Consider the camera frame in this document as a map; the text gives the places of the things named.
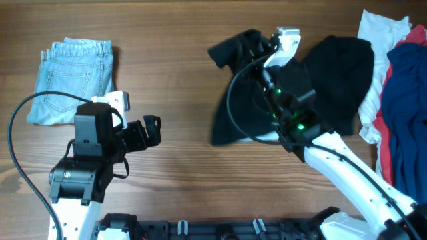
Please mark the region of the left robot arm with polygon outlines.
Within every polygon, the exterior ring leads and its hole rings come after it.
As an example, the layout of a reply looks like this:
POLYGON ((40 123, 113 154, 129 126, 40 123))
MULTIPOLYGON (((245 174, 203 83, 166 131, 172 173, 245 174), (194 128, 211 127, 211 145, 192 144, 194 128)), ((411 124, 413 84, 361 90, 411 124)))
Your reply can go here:
POLYGON ((105 191, 117 177, 113 166, 127 163, 127 153, 144 151, 161 142, 161 119, 113 124, 119 111, 107 103, 85 103, 75 114, 75 137, 49 174, 49 198, 56 214, 49 239, 90 239, 101 213, 105 191))

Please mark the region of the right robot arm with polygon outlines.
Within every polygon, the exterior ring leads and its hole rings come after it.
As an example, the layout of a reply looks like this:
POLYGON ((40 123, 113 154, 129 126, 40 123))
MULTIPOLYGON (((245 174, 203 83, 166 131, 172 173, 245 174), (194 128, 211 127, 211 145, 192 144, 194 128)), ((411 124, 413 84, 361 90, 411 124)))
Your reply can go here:
POLYGON ((311 108, 316 93, 308 80, 280 82, 261 67, 258 81, 272 111, 275 142, 329 179, 362 219, 335 207, 310 221, 312 239, 425 239, 426 206, 381 179, 311 108))

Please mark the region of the black shorts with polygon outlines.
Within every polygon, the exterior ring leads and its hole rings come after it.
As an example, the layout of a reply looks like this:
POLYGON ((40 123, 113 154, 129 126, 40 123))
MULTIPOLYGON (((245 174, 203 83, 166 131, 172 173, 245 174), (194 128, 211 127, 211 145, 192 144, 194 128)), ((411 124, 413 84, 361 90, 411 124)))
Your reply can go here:
MULTIPOLYGON (((211 130, 212 145, 253 140, 277 145, 272 111, 258 84, 260 69, 276 51, 278 34, 270 38, 250 29, 209 49, 218 67, 229 67, 232 80, 220 100, 211 130)), ((316 93, 311 108, 335 132, 353 133, 354 117, 372 82, 374 53, 370 42, 328 36, 300 61, 268 67, 280 82, 308 80, 316 93)))

